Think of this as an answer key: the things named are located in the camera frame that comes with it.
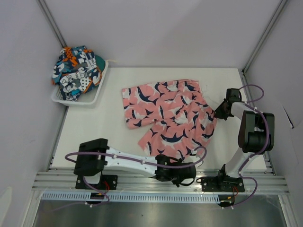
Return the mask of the pink shark print shorts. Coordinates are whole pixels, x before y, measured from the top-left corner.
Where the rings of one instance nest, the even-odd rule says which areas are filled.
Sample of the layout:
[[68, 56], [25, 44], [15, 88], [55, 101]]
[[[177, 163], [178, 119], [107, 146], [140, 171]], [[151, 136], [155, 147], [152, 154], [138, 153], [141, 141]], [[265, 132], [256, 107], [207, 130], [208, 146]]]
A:
[[122, 89], [125, 122], [129, 129], [150, 125], [138, 145], [150, 156], [185, 159], [200, 156], [217, 124], [199, 82], [179, 79]]

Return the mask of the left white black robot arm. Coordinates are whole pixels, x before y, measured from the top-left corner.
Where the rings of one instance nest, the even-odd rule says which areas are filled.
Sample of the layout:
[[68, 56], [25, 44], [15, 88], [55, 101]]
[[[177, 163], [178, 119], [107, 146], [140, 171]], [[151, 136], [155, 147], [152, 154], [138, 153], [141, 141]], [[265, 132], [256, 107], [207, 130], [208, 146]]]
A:
[[196, 167], [183, 163], [181, 159], [159, 154], [155, 157], [142, 157], [126, 154], [107, 145], [107, 139], [97, 139], [81, 143], [80, 155], [77, 156], [74, 174], [87, 177], [86, 184], [98, 189], [103, 178], [99, 173], [104, 169], [121, 170], [155, 178], [160, 182], [171, 181], [177, 187], [188, 186], [184, 180], [194, 180]]

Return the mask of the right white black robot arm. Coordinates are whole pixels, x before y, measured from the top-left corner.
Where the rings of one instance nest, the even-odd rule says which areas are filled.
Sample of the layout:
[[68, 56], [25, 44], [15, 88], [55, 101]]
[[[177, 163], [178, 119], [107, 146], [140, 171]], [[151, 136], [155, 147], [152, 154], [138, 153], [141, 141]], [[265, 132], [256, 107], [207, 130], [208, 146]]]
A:
[[275, 142], [275, 116], [272, 113], [261, 112], [246, 102], [228, 99], [224, 99], [215, 110], [215, 116], [224, 120], [228, 117], [237, 117], [241, 120], [239, 148], [215, 177], [217, 187], [226, 191], [243, 183], [241, 174], [255, 158], [272, 150]]

